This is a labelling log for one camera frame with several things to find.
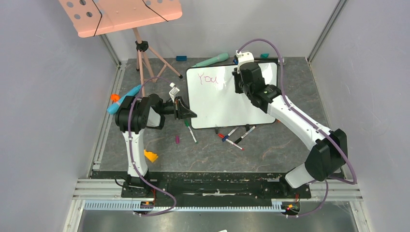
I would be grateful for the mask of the white whiteboard black frame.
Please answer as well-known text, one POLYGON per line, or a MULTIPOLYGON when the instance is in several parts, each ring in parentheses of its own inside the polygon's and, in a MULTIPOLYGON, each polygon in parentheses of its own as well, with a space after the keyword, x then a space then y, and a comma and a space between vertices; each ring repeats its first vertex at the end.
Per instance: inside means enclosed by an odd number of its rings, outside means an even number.
POLYGON ((253 106, 245 94, 235 92, 236 65, 191 67, 186 71, 188 102, 197 115, 195 129, 270 124, 275 118, 253 106))

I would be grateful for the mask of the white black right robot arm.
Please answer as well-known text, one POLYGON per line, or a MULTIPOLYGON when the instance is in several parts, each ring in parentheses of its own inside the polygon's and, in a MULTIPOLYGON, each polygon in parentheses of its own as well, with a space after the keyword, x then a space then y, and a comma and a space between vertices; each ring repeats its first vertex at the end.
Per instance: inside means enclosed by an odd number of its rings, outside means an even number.
POLYGON ((236 93, 245 94, 253 106, 278 119, 310 150, 306 161, 286 173, 285 181, 280 182, 283 196, 292 197, 308 182, 326 180, 346 164, 347 136, 343 130, 331 130, 291 104, 277 86, 265 83, 256 62, 238 65, 232 74, 236 93))

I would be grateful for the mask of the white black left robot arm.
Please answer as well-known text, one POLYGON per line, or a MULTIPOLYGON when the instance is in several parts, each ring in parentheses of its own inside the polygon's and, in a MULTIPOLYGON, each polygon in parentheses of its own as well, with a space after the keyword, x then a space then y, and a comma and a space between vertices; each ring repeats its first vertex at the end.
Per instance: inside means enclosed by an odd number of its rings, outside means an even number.
POLYGON ((148 173, 144 155, 144 132, 145 129, 161 130, 166 115, 173 115, 175 119, 197 117, 182 97, 176 96, 173 100, 164 101, 157 94, 141 99, 127 96, 115 113, 115 123, 127 146, 127 173, 131 179, 139 179, 148 173))

